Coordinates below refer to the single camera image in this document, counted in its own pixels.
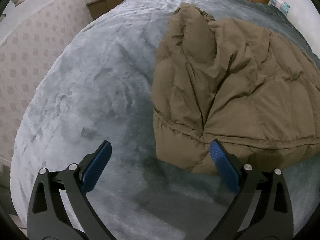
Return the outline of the brown wooden nightstand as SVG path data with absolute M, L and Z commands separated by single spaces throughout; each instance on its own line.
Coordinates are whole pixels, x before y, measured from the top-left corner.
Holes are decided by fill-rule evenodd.
M 93 20 L 114 9 L 125 0 L 94 0 L 86 4 Z

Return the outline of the grey plush bed blanket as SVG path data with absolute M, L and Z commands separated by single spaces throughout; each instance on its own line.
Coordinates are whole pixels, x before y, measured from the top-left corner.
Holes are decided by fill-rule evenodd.
M 182 3 L 217 19 L 272 29 L 315 62 L 276 9 L 242 0 L 126 0 L 87 25 L 36 89 L 15 139 L 11 198 L 22 222 L 38 171 L 64 170 L 108 140 L 111 160 L 88 199 L 117 239 L 204 239 L 233 199 L 217 176 L 157 160 L 151 86 L 155 53 Z

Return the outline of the brown puffer jacket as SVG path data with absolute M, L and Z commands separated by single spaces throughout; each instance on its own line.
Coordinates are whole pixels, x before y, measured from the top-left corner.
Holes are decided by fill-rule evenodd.
M 159 160 L 217 174 L 213 140 L 263 171 L 319 153 L 319 65 L 283 35 L 183 3 L 169 18 L 155 63 Z

